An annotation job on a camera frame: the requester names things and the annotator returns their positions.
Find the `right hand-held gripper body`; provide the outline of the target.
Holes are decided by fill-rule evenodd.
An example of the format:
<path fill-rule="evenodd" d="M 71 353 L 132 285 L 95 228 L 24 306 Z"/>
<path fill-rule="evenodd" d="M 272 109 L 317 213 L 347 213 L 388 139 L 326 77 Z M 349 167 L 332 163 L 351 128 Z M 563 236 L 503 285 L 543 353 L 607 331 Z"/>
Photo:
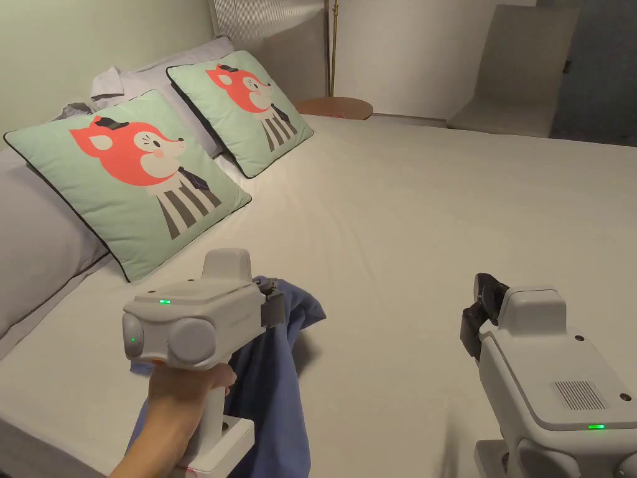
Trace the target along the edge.
<path fill-rule="evenodd" d="M 550 286 L 478 273 L 460 340 L 500 427 L 478 441 L 481 477 L 635 477 L 636 394 Z"/>

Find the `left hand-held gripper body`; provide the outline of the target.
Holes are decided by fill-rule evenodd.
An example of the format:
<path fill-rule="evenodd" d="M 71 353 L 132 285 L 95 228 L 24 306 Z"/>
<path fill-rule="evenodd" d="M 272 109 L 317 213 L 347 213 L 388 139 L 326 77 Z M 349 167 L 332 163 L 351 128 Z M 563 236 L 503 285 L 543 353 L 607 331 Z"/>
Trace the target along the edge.
<path fill-rule="evenodd" d="M 275 278 L 255 279 L 248 251 L 211 250 L 202 275 L 138 294 L 123 308 L 124 352 L 132 363 L 208 370 L 284 322 Z M 224 414 L 221 389 L 203 416 L 173 477 L 227 477 L 254 446 L 254 423 Z"/>

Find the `person's left hand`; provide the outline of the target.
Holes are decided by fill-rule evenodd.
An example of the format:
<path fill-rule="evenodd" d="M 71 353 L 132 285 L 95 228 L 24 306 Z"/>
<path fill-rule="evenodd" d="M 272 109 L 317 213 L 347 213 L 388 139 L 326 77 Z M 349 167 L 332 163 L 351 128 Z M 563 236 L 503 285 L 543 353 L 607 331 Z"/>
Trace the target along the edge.
<path fill-rule="evenodd" d="M 200 424 L 208 393 L 220 390 L 228 395 L 236 378 L 225 363 L 203 371 L 154 366 L 144 432 L 166 439 L 183 451 Z"/>

